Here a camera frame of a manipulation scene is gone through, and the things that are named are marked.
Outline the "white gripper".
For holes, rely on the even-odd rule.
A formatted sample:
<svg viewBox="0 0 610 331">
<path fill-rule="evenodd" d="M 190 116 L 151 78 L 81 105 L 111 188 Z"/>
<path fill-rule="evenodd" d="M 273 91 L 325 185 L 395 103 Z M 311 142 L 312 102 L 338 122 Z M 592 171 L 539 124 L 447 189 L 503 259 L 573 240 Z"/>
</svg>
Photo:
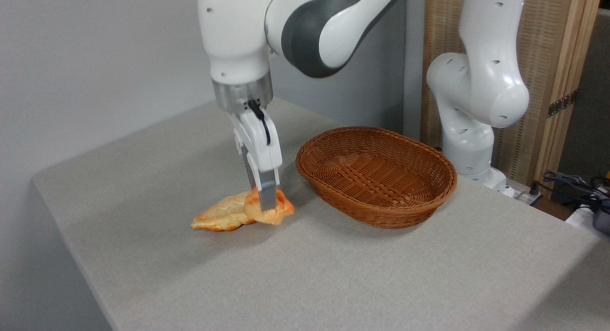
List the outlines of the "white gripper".
<svg viewBox="0 0 610 331">
<path fill-rule="evenodd" d="M 261 210 L 265 212 L 277 205 L 277 169 L 283 164 L 283 156 L 275 124 L 265 110 L 262 114 L 261 120 L 252 110 L 245 110 L 232 115 L 232 124 L 248 181 L 251 188 L 258 190 Z"/>
</svg>

